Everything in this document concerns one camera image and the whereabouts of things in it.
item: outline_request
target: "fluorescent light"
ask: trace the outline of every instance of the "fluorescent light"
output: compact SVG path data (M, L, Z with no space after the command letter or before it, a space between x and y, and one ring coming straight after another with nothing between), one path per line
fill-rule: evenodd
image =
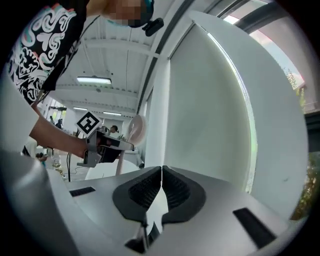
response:
M82 107L73 107L73 109L75 109L75 110L84 110L84 111L87 111L88 109L86 109L86 108L82 108Z
M119 114L119 113L111 113L111 112L103 112L103 113L107 115L113 115L113 116L122 116L122 114Z
M92 77L92 76L79 76L77 77L79 83L96 83L96 84L108 84L111 85L111 79Z

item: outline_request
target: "tree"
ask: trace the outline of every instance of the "tree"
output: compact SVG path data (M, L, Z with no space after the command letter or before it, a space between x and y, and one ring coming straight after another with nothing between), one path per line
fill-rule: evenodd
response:
M297 87L297 81L290 69L286 69L285 67L283 67L282 70L285 73L289 83L291 84L292 89L295 90L295 94L299 97L299 103L302 108L302 112L305 113L305 105L306 105L305 89Z
M297 87L297 81L294 74L290 69L283 71L291 84L292 88L295 90L296 95L299 97L299 103L302 107L303 113L305 112L305 91L303 88ZM296 208L291 216L291 220L297 221L301 218L306 217L313 204L315 203L319 191L320 191L320 154L318 152L309 153L308 166L306 170L306 178L304 181L303 190L300 199L297 203Z

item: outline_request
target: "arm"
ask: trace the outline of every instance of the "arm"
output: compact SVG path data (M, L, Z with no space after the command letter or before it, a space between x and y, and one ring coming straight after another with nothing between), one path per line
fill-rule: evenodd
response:
M55 127L41 115L36 104L33 104L32 108L39 115L39 119L32 129L30 137L35 139L38 145L69 152L80 158L84 157L87 149L85 140L71 136Z

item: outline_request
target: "ceiling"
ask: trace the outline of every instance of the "ceiling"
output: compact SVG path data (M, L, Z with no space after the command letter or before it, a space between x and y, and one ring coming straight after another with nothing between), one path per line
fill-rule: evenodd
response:
M153 18L164 18L173 2L155 1ZM95 18L89 17L84 29ZM114 25L99 17L83 35L78 52L50 96L68 108L86 108L106 118L111 118L103 114L108 111L122 114L123 119L134 117L149 69L148 59L159 58L153 50L158 46L154 45L155 38L167 25L147 37L141 28ZM79 84L79 76L110 78L112 83L103 88Z

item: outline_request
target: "black rubber pad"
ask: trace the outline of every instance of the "black rubber pad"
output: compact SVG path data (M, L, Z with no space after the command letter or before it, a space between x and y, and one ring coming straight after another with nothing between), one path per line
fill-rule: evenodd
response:
M93 192L93 191L96 191L96 190L92 186L87 186L87 187L84 187L84 188L71 190L70 194L74 198L74 197L78 197L78 196L82 196L82 195L88 194L88 193Z
M276 236L249 209L234 210L233 214L259 249L276 239Z
M114 205L128 220L146 222L146 212L155 200L161 187L161 167L118 186L112 194Z
M169 210L162 216L163 225L189 221L205 205L203 187L168 166L162 167L162 188Z

